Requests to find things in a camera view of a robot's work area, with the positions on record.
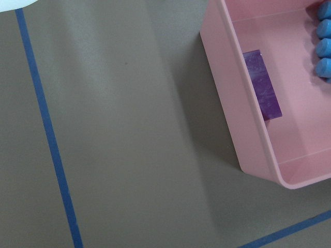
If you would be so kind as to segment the purple toy block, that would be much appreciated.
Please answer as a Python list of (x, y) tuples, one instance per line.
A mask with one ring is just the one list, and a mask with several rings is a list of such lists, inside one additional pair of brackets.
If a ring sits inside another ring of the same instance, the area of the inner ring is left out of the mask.
[(272, 82), (260, 50), (243, 53), (264, 121), (282, 117)]

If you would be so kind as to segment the long blue toy block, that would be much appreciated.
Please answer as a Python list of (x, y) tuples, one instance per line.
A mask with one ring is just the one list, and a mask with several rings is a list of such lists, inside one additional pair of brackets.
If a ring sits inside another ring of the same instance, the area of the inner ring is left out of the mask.
[(315, 66), (315, 72), (318, 77), (330, 84), (330, 1), (325, 1), (319, 6), (317, 17), (320, 22), (316, 34), (320, 41), (315, 52), (320, 60)]

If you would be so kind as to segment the pink plastic box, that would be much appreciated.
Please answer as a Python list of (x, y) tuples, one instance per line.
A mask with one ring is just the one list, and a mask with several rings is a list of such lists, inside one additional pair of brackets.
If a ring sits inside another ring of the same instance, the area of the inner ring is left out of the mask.
[[(320, 1), (209, 1), (200, 29), (241, 170), (298, 189), (330, 178), (330, 84), (317, 77)], [(265, 121), (243, 54), (259, 50), (282, 116)]]

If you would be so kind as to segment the brown paper table mat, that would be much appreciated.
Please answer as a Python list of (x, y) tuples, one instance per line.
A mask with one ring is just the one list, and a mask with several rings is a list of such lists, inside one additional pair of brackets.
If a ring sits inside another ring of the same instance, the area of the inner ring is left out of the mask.
[(23, 9), (84, 247), (240, 247), (330, 211), (239, 166), (200, 38), (207, 1)]

